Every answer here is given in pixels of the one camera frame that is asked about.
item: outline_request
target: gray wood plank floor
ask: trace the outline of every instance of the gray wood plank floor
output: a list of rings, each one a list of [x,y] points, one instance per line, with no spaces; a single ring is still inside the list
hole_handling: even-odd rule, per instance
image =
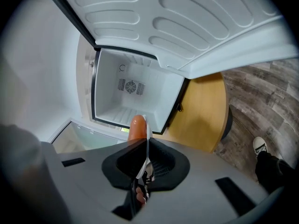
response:
[[[252,141],[295,167],[299,145],[299,59],[253,64],[222,72],[233,125],[215,154],[257,181]]]

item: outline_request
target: fan vent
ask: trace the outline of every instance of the fan vent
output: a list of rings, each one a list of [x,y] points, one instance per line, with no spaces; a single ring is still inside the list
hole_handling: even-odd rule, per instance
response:
[[[123,91],[123,88],[125,87],[125,82],[126,82],[126,79],[120,79],[119,82],[118,82],[118,89],[120,91]]]
[[[136,94],[137,94],[137,95],[142,95],[142,94],[143,94],[144,87],[145,87],[144,84],[139,83],[139,84],[138,84],[138,87],[137,87],[137,92],[136,92]]]
[[[129,81],[126,83],[126,91],[129,93],[133,93],[136,90],[136,84],[133,81]]]

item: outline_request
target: wooden table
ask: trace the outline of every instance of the wooden table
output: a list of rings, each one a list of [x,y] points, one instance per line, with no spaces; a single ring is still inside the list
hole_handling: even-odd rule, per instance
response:
[[[228,98],[221,73],[193,79],[177,112],[163,135],[169,140],[207,152],[218,145],[228,118]]]

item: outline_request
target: orange sausage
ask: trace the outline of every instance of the orange sausage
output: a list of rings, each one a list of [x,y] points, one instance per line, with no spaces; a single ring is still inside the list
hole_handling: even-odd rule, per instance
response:
[[[146,139],[146,122],[142,115],[132,118],[128,141],[135,139]]]

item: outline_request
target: person's leg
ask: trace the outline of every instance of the person's leg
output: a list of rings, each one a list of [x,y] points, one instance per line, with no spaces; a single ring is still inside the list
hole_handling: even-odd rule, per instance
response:
[[[259,183],[269,192],[284,186],[292,177],[292,169],[285,161],[267,152],[267,144],[261,137],[253,141],[257,154],[256,175]]]

